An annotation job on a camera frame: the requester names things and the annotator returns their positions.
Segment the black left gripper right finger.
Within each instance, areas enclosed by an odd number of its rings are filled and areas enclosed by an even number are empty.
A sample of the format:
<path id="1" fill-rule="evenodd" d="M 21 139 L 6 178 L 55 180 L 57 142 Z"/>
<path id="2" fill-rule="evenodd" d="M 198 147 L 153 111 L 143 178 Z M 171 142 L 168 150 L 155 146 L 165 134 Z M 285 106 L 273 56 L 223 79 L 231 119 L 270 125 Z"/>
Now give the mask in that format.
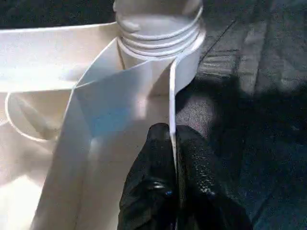
<path id="1" fill-rule="evenodd" d="M 228 172 L 208 141 L 189 126 L 177 126 L 181 230 L 251 230 Z"/>

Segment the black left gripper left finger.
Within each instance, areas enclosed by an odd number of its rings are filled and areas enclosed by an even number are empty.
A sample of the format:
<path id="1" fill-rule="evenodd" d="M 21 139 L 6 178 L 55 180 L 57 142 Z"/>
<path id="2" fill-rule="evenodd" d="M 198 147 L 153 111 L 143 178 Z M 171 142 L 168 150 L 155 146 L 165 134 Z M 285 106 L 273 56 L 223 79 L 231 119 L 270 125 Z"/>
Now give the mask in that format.
<path id="1" fill-rule="evenodd" d="M 177 217 L 177 176 L 169 126 L 152 125 L 124 183 L 120 230 L 173 230 Z"/>

